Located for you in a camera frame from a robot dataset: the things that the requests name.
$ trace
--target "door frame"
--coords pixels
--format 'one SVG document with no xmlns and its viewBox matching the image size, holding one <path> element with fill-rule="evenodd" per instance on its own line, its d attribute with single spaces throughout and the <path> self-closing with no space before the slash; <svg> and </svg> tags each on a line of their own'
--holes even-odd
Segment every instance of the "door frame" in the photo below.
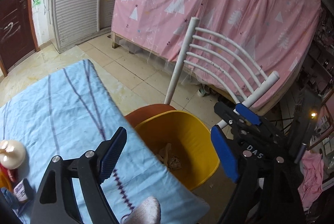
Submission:
<svg viewBox="0 0 334 224">
<path fill-rule="evenodd" d="M 37 43 L 37 37 L 36 37 L 36 32 L 35 32 L 34 21 L 32 19 L 31 0 L 27 0 L 27 2 L 28 2 L 28 14 L 29 14 L 29 23 L 30 23 L 31 35 L 32 35 L 32 38 L 33 38 L 33 41 L 34 41 L 35 51 L 39 52 L 40 48 L 39 48 L 38 43 Z M 0 56 L 0 69 L 1 69 L 4 77 L 6 77 L 8 75 L 8 71 L 7 71 L 7 69 L 5 68 L 5 66 L 4 66 L 4 64 L 2 62 L 1 56 Z"/>
</svg>

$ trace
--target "blue bedsheet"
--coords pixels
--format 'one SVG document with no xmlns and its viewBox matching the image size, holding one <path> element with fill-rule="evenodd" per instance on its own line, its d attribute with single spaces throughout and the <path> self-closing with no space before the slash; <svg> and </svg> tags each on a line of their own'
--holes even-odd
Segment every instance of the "blue bedsheet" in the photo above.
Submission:
<svg viewBox="0 0 334 224">
<path fill-rule="evenodd" d="M 47 76 L 0 108 L 0 137 L 25 145 L 27 161 L 19 168 L 19 176 L 28 178 L 36 190 L 54 155 L 80 157 L 110 139 L 119 126 L 128 133 L 115 167 L 121 186 L 117 186 L 115 176 L 102 184 L 117 219 L 154 196 L 161 204 L 162 224 L 196 223 L 209 210 L 208 205 L 181 185 L 145 146 L 89 60 Z M 91 223 L 78 180 L 74 180 L 74 188 L 82 219 Z M 21 220 L 30 223 L 29 213 Z"/>
</svg>

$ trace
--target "silver screw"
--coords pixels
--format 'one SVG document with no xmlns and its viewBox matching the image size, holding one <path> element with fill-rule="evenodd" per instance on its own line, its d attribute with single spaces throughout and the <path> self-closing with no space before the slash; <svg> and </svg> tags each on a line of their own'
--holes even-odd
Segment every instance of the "silver screw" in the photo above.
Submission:
<svg viewBox="0 0 334 224">
<path fill-rule="evenodd" d="M 85 153 L 85 156 L 86 156 L 87 158 L 91 158 L 91 157 L 93 157 L 93 156 L 94 156 L 94 151 L 88 151 L 88 152 L 86 152 L 86 153 Z"/>
<path fill-rule="evenodd" d="M 251 156 L 252 156 L 252 152 L 251 152 L 251 151 L 244 150 L 244 151 L 243 151 L 243 156 L 245 156 L 245 157 L 251 157 Z"/>
<path fill-rule="evenodd" d="M 56 156 L 52 157 L 52 162 L 56 163 L 56 162 L 58 162 L 60 159 L 61 159 L 61 158 L 60 158 L 58 155 L 56 155 Z"/>
<path fill-rule="evenodd" d="M 278 162 L 278 163 L 284 163 L 284 158 L 283 157 L 281 157 L 281 156 L 278 156 L 278 157 L 276 157 L 276 161 Z"/>
</svg>

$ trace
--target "white metal chair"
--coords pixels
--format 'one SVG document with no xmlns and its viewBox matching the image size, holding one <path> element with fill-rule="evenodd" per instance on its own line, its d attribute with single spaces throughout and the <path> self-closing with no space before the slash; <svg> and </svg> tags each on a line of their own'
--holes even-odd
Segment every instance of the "white metal chair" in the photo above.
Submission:
<svg viewBox="0 0 334 224">
<path fill-rule="evenodd" d="M 208 29 L 198 27 L 198 23 L 199 23 L 199 19 L 196 18 L 196 17 L 192 17 L 190 22 L 189 22 L 189 26 L 188 26 L 188 29 L 186 31 L 186 35 L 184 37 L 180 53 L 179 53 L 178 59 L 176 61 L 176 65 L 175 65 L 175 68 L 174 68 L 174 71 L 173 71 L 173 75 L 172 75 L 171 81 L 170 81 L 169 86 L 168 86 L 168 91 L 167 91 L 164 103 L 165 104 L 170 104 L 170 102 L 172 100 L 172 97 L 173 97 L 173 94 L 174 94 L 174 91 L 175 91 L 175 88 L 176 88 L 176 85 L 177 85 L 178 80 L 180 78 L 180 75 L 181 75 L 184 64 L 188 64 L 190 66 L 193 66 L 194 68 L 200 69 L 200 70 L 206 72 L 207 74 L 211 75 L 231 95 L 231 97 L 235 101 L 235 103 L 240 103 L 240 101 L 238 100 L 236 95 L 233 93 L 233 91 L 216 74 L 212 73 L 210 70 L 208 70 L 208 69 L 206 69 L 206 68 L 204 68 L 200 65 L 197 65 L 197 64 L 192 63 L 190 61 L 187 61 L 186 57 L 187 57 L 187 55 L 189 55 L 189 56 L 193 56 L 197 59 L 200 59 L 202 61 L 205 61 L 208 64 L 214 66 L 216 69 L 220 70 L 231 81 L 231 83 L 235 86 L 235 88 L 239 92 L 240 96 L 243 98 L 242 104 L 246 107 L 251 107 L 257 100 L 259 100 L 278 81 L 278 79 L 280 78 L 278 72 L 273 71 L 269 76 L 267 76 L 264 73 L 264 71 L 261 69 L 261 67 L 252 59 L 252 57 L 242 47 L 240 47 L 237 43 L 235 43 L 233 40 L 227 38 L 224 35 L 221 35 L 219 33 L 213 32 L 213 31 L 208 30 Z M 255 68 L 259 71 L 259 73 L 263 76 L 264 81 L 262 83 L 259 81 L 259 79 L 256 77 L 256 75 L 251 70 L 251 68 L 245 63 L 245 61 L 243 61 L 241 59 L 240 56 L 238 56 L 237 54 L 235 54 L 234 52 L 232 52 L 228 48 L 222 46 L 221 44 L 219 44 L 215 41 L 212 41 L 212 40 L 200 37 L 198 35 L 195 35 L 196 31 L 203 32 L 203 33 L 208 33 L 208 34 L 210 34 L 212 36 L 215 36 L 217 38 L 221 38 L 221 39 L 225 40 L 226 42 L 230 43 L 231 45 L 233 45 L 243 55 L 245 55 L 247 57 L 247 59 L 255 66 Z M 249 84 L 249 82 L 246 80 L 246 78 L 242 75 L 242 73 L 230 61 L 228 61 L 225 57 L 223 57 L 222 55 L 220 55 L 219 53 L 217 53 L 215 51 L 209 50 L 205 47 L 202 47 L 202 46 L 199 46 L 199 45 L 196 45 L 196 44 L 192 43 L 193 39 L 197 39 L 199 41 L 209 43 L 213 46 L 216 46 L 216 47 L 220 48 L 221 50 L 225 51 L 226 53 L 232 55 L 236 60 L 238 60 L 238 62 L 240 62 L 243 65 L 243 67 L 247 70 L 247 72 L 250 74 L 252 79 L 254 79 L 254 81 L 257 85 L 257 88 L 254 90 L 252 88 L 252 86 Z M 231 77 L 231 75 L 228 72 L 223 70 L 219 65 L 217 65 L 213 61 L 211 61 L 211 60 L 209 60 L 209 59 L 207 59 L 203 56 L 197 55 L 193 52 L 190 52 L 189 51 L 190 47 L 192 47 L 194 49 L 202 50 L 202 51 L 207 52 L 207 53 L 210 53 L 210 54 L 220 58 L 223 62 L 227 63 L 238 74 L 238 76 L 241 78 L 241 80 L 243 81 L 243 83 L 245 84 L 247 89 L 250 91 L 250 95 L 249 96 L 245 95 L 245 93 L 242 91 L 240 86 L 236 83 L 236 81 Z M 221 120 L 217 124 L 221 129 L 223 129 L 224 127 L 227 126 L 227 123 L 224 120 Z"/>
</svg>

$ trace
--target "pink cloth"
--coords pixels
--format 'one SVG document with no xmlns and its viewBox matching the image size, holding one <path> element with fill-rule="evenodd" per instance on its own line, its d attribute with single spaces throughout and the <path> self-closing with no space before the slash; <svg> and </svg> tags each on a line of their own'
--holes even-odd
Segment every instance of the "pink cloth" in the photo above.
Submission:
<svg viewBox="0 0 334 224">
<path fill-rule="evenodd" d="M 299 61 L 304 59 L 317 28 L 320 11 L 320 0 L 116 0 L 112 31 L 175 61 L 189 20 L 198 13 L 201 27 L 222 33 L 243 46 L 267 75 L 273 70 L 280 74 L 279 81 L 253 105 L 257 109 L 282 88 Z M 215 37 L 211 39 L 238 53 L 225 41 Z M 249 73 L 232 56 L 212 45 L 200 44 L 222 53 L 255 88 Z M 228 71 L 245 94 L 249 94 L 239 76 L 227 64 L 208 53 L 204 56 Z M 188 60 L 210 69 L 237 92 L 231 81 L 215 67 L 194 57 L 188 57 Z M 209 74 L 198 69 L 195 73 L 200 79 L 221 87 Z"/>
<path fill-rule="evenodd" d="M 321 159 L 320 154 L 306 151 L 302 158 L 302 163 L 304 165 L 304 180 L 299 186 L 298 192 L 304 211 L 306 211 L 322 192 L 324 161 Z"/>
</svg>

